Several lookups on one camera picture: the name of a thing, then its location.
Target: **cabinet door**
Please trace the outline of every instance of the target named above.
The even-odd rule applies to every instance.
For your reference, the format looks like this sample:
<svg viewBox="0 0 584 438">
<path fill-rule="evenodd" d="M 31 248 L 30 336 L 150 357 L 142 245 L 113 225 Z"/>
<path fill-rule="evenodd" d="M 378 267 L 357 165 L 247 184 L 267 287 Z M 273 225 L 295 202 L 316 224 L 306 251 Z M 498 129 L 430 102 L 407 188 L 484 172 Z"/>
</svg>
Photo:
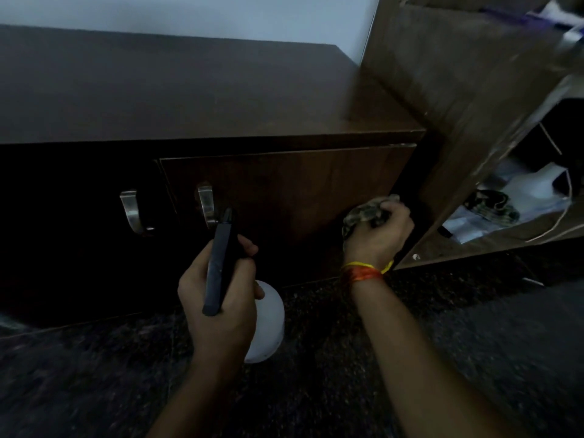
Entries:
<svg viewBox="0 0 584 438">
<path fill-rule="evenodd" d="M 259 248 L 258 278 L 279 286 L 337 276 L 342 220 L 388 194 L 412 147 L 375 147 L 164 159 L 191 256 L 210 238 L 196 201 L 213 186 L 215 209 L 235 208 L 239 231 Z"/>
<path fill-rule="evenodd" d="M 164 207 L 156 166 L 29 152 L 0 162 L 2 315 L 45 327 L 174 304 L 181 265 L 151 211 Z M 129 188 L 153 236 L 130 229 L 120 200 Z"/>
</svg>

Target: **person's left hand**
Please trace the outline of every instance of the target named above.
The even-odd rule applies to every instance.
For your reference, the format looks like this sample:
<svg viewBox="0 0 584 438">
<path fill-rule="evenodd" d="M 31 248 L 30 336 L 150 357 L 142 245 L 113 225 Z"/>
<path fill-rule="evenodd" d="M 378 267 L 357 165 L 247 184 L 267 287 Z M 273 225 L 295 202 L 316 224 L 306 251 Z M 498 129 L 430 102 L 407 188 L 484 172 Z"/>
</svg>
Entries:
<svg viewBox="0 0 584 438">
<path fill-rule="evenodd" d="M 242 235 L 239 242 L 247 255 L 258 247 Z M 255 298 L 264 297 L 255 281 L 255 262 L 239 259 L 227 288 L 221 312 L 203 315 L 207 267 L 213 240 L 200 252 L 179 281 L 178 294 L 185 310 L 194 343 L 193 363 L 219 371 L 222 377 L 234 377 L 244 362 L 256 327 Z"/>
</svg>

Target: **floor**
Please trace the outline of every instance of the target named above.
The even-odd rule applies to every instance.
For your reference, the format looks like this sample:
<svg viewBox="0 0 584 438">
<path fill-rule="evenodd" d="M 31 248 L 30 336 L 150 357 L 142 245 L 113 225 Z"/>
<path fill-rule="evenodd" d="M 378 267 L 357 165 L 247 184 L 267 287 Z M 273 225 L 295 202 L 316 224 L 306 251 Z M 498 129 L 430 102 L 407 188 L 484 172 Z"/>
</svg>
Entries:
<svg viewBox="0 0 584 438">
<path fill-rule="evenodd" d="M 390 273 L 446 359 L 534 436 L 584 434 L 579 239 Z M 393 436 L 369 341 L 334 281 L 281 289 L 286 335 L 247 366 L 223 437 Z M 141 437 L 192 346 L 180 308 L 0 329 L 0 436 Z"/>
</svg>

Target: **cloth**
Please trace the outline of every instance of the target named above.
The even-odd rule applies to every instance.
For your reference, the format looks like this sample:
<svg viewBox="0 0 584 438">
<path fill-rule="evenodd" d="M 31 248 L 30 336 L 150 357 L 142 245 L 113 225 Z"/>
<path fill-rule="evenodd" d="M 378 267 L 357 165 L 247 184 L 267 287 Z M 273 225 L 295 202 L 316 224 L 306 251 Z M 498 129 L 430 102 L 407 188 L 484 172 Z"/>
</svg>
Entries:
<svg viewBox="0 0 584 438">
<path fill-rule="evenodd" d="M 497 190 L 476 190 L 464 201 L 464 207 L 487 221 L 511 227 L 519 221 L 519 212 L 509 204 L 507 194 Z"/>
<path fill-rule="evenodd" d="M 385 201 L 399 202 L 399 195 L 391 194 L 388 197 L 377 197 L 368 202 L 355 207 L 343 219 L 343 242 L 351 236 L 355 226 L 361 221 L 369 221 L 372 228 L 381 226 L 390 218 L 390 212 L 383 210 L 380 206 Z"/>
</svg>

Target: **black handheld tool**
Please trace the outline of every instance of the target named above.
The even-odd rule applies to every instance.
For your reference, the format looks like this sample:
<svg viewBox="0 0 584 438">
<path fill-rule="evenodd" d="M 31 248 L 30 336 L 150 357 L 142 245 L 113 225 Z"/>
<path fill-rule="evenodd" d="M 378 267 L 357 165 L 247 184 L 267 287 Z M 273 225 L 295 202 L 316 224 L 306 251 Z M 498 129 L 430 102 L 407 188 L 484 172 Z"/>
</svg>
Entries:
<svg viewBox="0 0 584 438">
<path fill-rule="evenodd" d="M 233 277 L 235 262 L 244 255 L 244 250 L 237 240 L 235 213 L 232 208 L 227 208 L 215 229 L 215 239 L 207 270 L 203 315 L 215 316 L 221 311 L 227 287 Z"/>
</svg>

